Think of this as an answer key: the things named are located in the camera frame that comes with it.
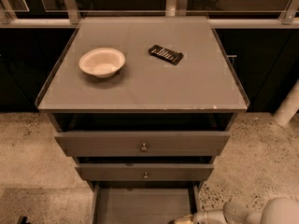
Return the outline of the grey bottom drawer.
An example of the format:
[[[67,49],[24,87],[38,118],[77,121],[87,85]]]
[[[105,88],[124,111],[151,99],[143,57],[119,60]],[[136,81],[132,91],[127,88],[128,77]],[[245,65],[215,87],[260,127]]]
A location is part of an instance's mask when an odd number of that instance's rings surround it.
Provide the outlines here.
[[[96,182],[89,224],[174,224],[199,210],[196,182]]]

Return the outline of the grey drawer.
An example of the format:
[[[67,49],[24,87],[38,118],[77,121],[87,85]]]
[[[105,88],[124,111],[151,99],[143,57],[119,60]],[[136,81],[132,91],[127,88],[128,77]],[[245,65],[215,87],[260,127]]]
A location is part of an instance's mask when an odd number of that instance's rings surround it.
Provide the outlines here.
[[[174,224],[199,210],[196,182],[96,182],[89,224]]]
[[[91,181],[201,181],[208,180],[212,164],[98,163],[81,164],[76,170]]]
[[[68,157],[218,156],[229,132],[65,132],[55,140]]]

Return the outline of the grey top drawer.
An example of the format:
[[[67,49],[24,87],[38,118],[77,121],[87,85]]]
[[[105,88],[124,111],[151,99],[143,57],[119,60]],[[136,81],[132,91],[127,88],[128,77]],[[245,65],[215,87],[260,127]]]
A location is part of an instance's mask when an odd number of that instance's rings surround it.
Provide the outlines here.
[[[55,140],[68,157],[218,156],[229,132],[65,132]]]

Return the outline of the grey middle drawer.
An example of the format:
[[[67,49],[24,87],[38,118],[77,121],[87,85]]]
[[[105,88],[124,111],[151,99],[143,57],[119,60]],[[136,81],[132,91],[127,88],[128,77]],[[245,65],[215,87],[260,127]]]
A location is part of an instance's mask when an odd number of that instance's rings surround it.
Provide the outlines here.
[[[208,180],[212,164],[98,163],[81,164],[76,170],[91,181],[201,181]]]

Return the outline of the grey drawer cabinet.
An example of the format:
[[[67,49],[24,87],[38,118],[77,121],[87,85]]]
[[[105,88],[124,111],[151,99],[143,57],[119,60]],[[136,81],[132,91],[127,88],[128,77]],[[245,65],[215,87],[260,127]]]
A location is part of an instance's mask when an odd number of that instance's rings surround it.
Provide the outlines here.
[[[159,45],[181,52],[173,65],[149,55]],[[123,53],[111,77],[88,75],[80,58],[93,49]],[[37,101],[56,133],[230,132],[249,105],[217,35],[203,17],[87,19]],[[212,164],[217,156],[71,157],[76,168],[98,163]]]

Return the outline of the white floor pipe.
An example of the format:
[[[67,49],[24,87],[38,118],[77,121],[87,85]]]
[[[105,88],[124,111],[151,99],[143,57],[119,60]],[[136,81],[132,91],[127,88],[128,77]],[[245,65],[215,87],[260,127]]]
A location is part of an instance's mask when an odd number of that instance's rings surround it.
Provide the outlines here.
[[[286,126],[296,112],[299,110],[299,79],[296,81],[286,98],[283,100],[278,110],[274,114],[274,119],[280,126]]]

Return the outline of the black object on floor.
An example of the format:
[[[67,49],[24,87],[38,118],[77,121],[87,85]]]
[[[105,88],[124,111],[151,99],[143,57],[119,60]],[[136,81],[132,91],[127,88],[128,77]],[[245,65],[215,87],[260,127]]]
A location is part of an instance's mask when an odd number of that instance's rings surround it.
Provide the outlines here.
[[[27,217],[20,216],[17,224],[31,224],[27,221]]]

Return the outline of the white paper bowl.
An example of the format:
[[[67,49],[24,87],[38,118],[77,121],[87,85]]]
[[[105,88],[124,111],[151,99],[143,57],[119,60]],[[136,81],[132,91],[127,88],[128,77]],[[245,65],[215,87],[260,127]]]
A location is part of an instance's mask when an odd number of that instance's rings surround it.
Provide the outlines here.
[[[79,68],[82,72],[100,78],[113,76],[124,64],[123,53],[110,48],[93,49],[79,60]]]

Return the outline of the metal window railing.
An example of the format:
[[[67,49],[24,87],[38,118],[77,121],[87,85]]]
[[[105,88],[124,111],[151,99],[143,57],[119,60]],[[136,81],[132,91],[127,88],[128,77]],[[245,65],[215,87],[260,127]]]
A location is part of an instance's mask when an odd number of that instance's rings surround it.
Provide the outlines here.
[[[0,0],[14,28],[76,27],[97,17],[199,16],[215,29],[296,29],[299,0]]]

